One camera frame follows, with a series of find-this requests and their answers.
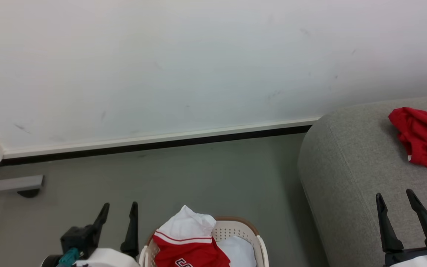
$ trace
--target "laundry basket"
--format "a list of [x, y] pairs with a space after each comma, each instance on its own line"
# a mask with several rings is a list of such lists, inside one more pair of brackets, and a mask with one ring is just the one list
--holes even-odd
[[[269, 267], [268, 252], [263, 239], [259, 236], [258, 230], [247, 220], [236, 217], [217, 217], [217, 223], [212, 230], [215, 241], [222, 241], [232, 236], [241, 237], [247, 240], [254, 249], [256, 267]], [[152, 238], [144, 246], [139, 254], [139, 265], [141, 267], [156, 267], [154, 258], [159, 252], [159, 247]]]

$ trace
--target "white wall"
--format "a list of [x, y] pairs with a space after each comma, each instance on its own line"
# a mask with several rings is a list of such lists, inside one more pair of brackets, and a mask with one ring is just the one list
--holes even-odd
[[427, 1], [0, 0], [8, 151], [427, 96]]

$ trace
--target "gray floor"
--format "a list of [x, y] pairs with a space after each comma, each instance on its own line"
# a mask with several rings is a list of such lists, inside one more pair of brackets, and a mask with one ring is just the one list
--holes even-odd
[[139, 243], [186, 204], [239, 216], [263, 237], [271, 266], [327, 266], [296, 162], [304, 135], [201, 144], [0, 168], [0, 179], [45, 174], [37, 198], [0, 194], [0, 267], [36, 267], [60, 236], [110, 203], [100, 247], [118, 249], [132, 201]]

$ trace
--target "gray fabric upholstery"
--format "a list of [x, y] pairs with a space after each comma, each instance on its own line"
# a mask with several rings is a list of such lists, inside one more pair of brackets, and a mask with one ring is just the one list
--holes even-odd
[[375, 194], [405, 248], [424, 246], [424, 234], [405, 190], [427, 208], [427, 168], [410, 164], [388, 120], [395, 108], [427, 111], [427, 98], [351, 106], [318, 120], [306, 134], [299, 173], [331, 267], [384, 263]]

